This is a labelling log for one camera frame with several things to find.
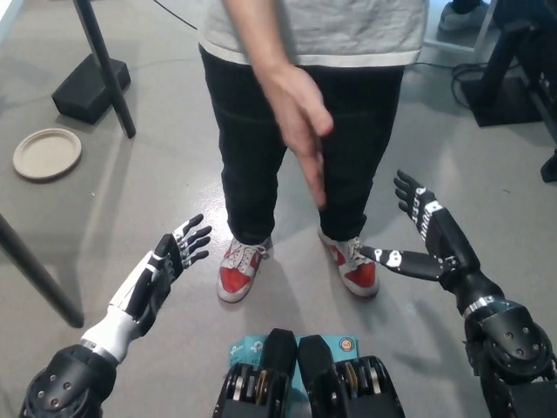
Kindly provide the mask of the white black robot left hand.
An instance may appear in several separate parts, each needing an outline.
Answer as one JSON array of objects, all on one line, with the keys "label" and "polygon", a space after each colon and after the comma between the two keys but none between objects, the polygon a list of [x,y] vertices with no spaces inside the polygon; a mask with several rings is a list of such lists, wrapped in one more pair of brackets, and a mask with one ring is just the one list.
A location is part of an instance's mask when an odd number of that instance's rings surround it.
[{"label": "white black robot left hand", "polygon": [[210,226],[199,227],[198,214],[163,235],[154,249],[134,267],[110,304],[137,323],[153,322],[182,272],[208,257]]}]

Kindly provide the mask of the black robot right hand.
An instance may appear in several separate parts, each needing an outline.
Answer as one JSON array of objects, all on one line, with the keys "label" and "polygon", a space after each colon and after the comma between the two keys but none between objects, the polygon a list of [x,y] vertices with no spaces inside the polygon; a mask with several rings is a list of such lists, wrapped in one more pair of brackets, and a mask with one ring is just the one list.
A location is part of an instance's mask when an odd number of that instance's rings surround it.
[{"label": "black robot right hand", "polygon": [[453,215],[435,194],[401,170],[393,179],[399,209],[414,224],[426,253],[362,246],[359,252],[388,270],[407,277],[440,281],[453,271],[475,272],[480,262]]}]

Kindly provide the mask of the person's right hand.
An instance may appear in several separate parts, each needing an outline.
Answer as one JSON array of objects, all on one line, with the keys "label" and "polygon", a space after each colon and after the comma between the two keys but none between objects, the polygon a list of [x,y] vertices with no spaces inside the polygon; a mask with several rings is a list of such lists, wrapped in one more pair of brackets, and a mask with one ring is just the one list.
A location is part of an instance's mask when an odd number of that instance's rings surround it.
[{"label": "person's right hand", "polygon": [[315,206],[321,210],[326,202],[321,139],[333,128],[323,96],[310,75],[292,64],[256,66],[254,72],[282,139],[299,162]]}]

